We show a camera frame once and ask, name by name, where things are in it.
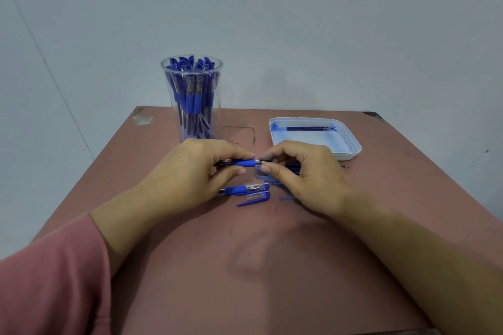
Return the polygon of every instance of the table surface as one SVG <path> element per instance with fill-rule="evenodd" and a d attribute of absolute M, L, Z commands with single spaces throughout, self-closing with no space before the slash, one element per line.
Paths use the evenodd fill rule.
<path fill-rule="evenodd" d="M 503 266 L 503 224 L 390 124 L 362 112 L 223 109 L 223 137 L 257 156 L 273 117 L 342 121 L 362 145 L 350 181 L 382 204 Z M 138 117 L 153 117 L 148 122 Z M 137 107 L 39 238 L 140 182 L 178 143 L 171 108 Z M 254 182 L 254 170 L 233 185 Z M 360 334 L 428 328 L 428 320 L 353 235 L 271 190 L 236 208 L 215 198 L 141 241 L 112 283 L 123 334 Z"/>

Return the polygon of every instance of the person's right hand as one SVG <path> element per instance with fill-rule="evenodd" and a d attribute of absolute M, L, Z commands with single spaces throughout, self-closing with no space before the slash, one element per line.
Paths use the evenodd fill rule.
<path fill-rule="evenodd" d="M 283 141 L 269 148 L 261 159 L 277 161 L 263 163 L 260 170 L 278 179 L 313 211 L 336 218 L 355 195 L 327 146 Z M 299 175 L 283 166 L 293 160 L 302 164 Z"/>

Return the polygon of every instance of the finger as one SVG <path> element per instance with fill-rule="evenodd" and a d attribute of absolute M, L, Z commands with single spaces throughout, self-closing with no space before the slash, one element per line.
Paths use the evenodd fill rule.
<path fill-rule="evenodd" d="M 246 175 L 247 171 L 241 166 L 224 167 L 214 174 L 208 182 L 208 189 L 211 196 L 215 196 L 229 181 L 236 176 Z"/>
<path fill-rule="evenodd" d="M 302 179 L 288 168 L 277 163 L 263 163 L 260 171 L 265 172 L 283 183 L 294 195 L 300 191 Z"/>
<path fill-rule="evenodd" d="M 213 164 L 226 159 L 253 159 L 255 154 L 228 141 L 208 139 L 213 153 Z"/>
<path fill-rule="evenodd" d="M 307 157 L 307 148 L 310 145 L 303 142 L 282 141 L 281 143 L 269 148 L 260 159 L 285 161 L 288 157 L 295 158 L 303 162 Z"/>

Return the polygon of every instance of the pink sleeve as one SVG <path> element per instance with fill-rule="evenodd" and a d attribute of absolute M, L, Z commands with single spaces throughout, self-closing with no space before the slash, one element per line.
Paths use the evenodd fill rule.
<path fill-rule="evenodd" d="M 86 214 L 0 262 L 0 333 L 110 333 L 107 248 Z"/>

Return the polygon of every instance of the plastic cup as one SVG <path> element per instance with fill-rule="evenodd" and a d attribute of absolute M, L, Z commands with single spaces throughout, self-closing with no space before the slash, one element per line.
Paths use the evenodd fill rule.
<path fill-rule="evenodd" d="M 177 115 L 180 142 L 220 137 L 220 89 L 223 62 L 212 56 L 181 54 L 160 62 Z"/>

